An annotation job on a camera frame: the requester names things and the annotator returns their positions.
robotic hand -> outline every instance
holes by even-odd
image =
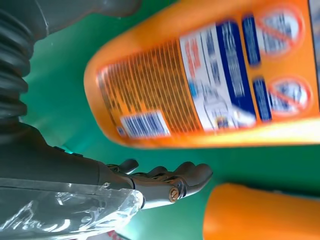
[[[121,165],[107,165],[114,173],[131,182],[133,189],[143,194],[143,209],[155,208],[175,203],[178,199],[198,193],[213,174],[206,164],[195,166],[185,162],[175,171],[158,166],[148,173],[130,174],[138,167],[136,160],[129,159]]]

brass screw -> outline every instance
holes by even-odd
[[[178,198],[179,191],[177,187],[173,187],[170,190],[169,199],[171,203],[174,203],[175,201],[178,200]]]

orange bottle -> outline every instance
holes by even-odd
[[[127,146],[320,143],[319,13],[317,0],[180,1],[102,47],[85,93]]]
[[[204,240],[318,240],[320,201],[223,184],[208,200]]]

green background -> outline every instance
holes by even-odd
[[[104,163],[135,158],[141,172],[159,165],[174,170],[186,161],[212,167],[213,180],[202,192],[174,205],[141,211],[120,230],[132,240],[201,240],[205,204],[220,182],[320,192],[318,146],[140,150],[104,137],[85,94],[86,64],[109,40],[172,2],[145,0],[138,13],[128,18],[91,15],[38,42],[31,60],[32,72],[26,78],[29,91],[23,100],[29,112],[23,120],[38,128],[48,144]]]

